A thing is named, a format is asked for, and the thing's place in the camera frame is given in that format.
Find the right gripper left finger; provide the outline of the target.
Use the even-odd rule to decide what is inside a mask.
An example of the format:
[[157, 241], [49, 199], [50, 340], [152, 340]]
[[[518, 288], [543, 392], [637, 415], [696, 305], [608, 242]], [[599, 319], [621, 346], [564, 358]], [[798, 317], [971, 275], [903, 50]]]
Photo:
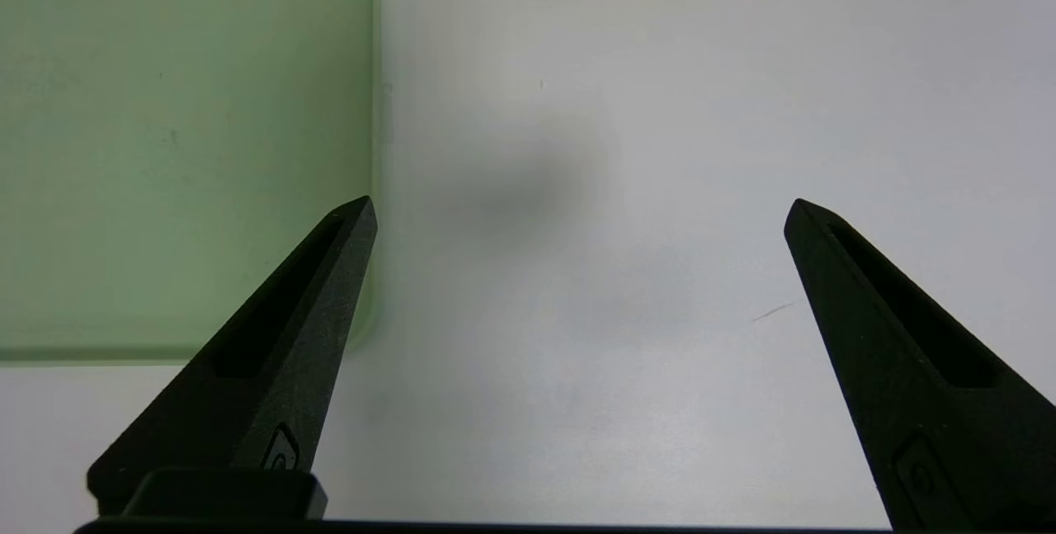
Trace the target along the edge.
[[87, 471], [102, 517], [155, 471], [310, 472], [377, 230], [369, 196], [313, 227]]

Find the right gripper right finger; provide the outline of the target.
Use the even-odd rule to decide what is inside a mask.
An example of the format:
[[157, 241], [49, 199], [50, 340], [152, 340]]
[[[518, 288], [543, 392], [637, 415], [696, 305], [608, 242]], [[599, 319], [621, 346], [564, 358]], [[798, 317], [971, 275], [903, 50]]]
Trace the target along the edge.
[[1051, 531], [1055, 409], [833, 211], [784, 225], [895, 531]]

